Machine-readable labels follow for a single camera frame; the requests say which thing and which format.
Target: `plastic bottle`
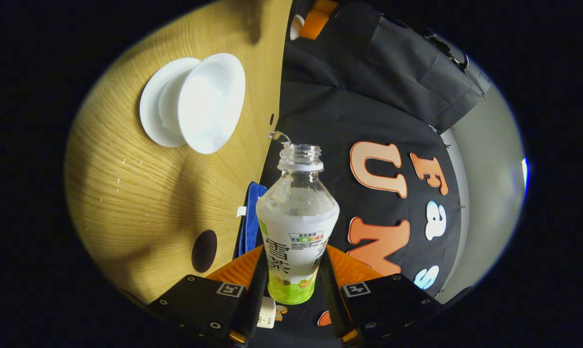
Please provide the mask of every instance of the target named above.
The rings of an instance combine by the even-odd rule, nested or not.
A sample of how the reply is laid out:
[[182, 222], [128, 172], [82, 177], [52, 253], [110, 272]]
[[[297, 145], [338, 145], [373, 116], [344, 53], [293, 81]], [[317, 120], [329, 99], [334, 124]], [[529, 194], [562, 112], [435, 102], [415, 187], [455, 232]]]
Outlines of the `plastic bottle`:
[[268, 257], [270, 296], [281, 304], [297, 305], [313, 295], [339, 206], [319, 181], [318, 173], [324, 171], [320, 148], [283, 145], [277, 167], [281, 178], [259, 198], [256, 215]]

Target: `orange letter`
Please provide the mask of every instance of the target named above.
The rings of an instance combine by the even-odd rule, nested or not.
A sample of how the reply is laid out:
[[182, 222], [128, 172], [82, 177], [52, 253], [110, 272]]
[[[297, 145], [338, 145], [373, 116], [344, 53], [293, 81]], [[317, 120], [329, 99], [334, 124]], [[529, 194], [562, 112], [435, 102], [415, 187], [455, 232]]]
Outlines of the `orange letter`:
[[401, 168], [401, 154], [397, 146], [394, 144], [380, 145], [369, 143], [368, 141], [360, 141], [351, 147], [349, 164], [351, 165], [351, 172], [360, 184], [368, 188], [397, 192], [401, 198], [407, 197], [407, 183], [402, 174], [398, 174], [395, 178], [373, 175], [366, 168], [367, 159], [388, 161], [395, 167]]
[[426, 160], [415, 154], [410, 155], [418, 178], [424, 180], [424, 176], [428, 175], [427, 183], [432, 187], [439, 187], [440, 193], [446, 196], [448, 194], [448, 185], [446, 184], [444, 174], [441, 172], [440, 163], [437, 161], [437, 158], [433, 157], [432, 160]]
[[387, 261], [386, 256], [405, 247], [409, 241], [409, 222], [403, 220], [398, 226], [366, 225], [362, 219], [355, 217], [349, 223], [347, 240], [357, 244], [363, 239], [375, 242], [347, 251], [347, 255], [375, 269], [384, 276], [401, 273], [401, 267]]

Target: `bottle label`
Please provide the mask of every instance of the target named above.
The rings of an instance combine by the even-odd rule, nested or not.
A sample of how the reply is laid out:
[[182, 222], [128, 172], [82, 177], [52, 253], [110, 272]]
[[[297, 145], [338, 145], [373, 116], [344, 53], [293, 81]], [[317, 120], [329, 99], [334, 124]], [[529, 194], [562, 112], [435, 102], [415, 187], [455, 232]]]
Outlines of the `bottle label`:
[[313, 295], [319, 262], [338, 213], [336, 205], [319, 216], [260, 214], [270, 277], [268, 290], [277, 302], [295, 305]]

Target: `wood grain surface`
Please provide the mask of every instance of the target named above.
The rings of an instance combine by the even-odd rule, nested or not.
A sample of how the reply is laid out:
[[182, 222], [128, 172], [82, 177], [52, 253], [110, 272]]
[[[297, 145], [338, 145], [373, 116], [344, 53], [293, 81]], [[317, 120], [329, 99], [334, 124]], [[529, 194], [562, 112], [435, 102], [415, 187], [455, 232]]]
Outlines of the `wood grain surface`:
[[[114, 62], [75, 117], [65, 163], [75, 229], [106, 277], [146, 304], [183, 275], [207, 276], [232, 260], [236, 210], [249, 183], [259, 182], [267, 132], [278, 120], [290, 6], [291, 0], [223, 0], [178, 18]], [[221, 52], [238, 57], [246, 75], [231, 139], [211, 155], [154, 143], [139, 119], [150, 77], [172, 60]], [[218, 250], [199, 274], [191, 253], [206, 229], [216, 232]]]

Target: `blue cloth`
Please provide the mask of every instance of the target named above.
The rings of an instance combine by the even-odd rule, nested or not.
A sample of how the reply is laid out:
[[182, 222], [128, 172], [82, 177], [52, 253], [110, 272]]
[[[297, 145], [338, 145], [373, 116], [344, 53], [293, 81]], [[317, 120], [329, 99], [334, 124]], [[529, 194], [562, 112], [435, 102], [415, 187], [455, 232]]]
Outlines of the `blue cloth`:
[[259, 222], [256, 218], [256, 201], [268, 191], [267, 187], [251, 182], [246, 193], [246, 216], [242, 217], [236, 257], [242, 256], [255, 248]]

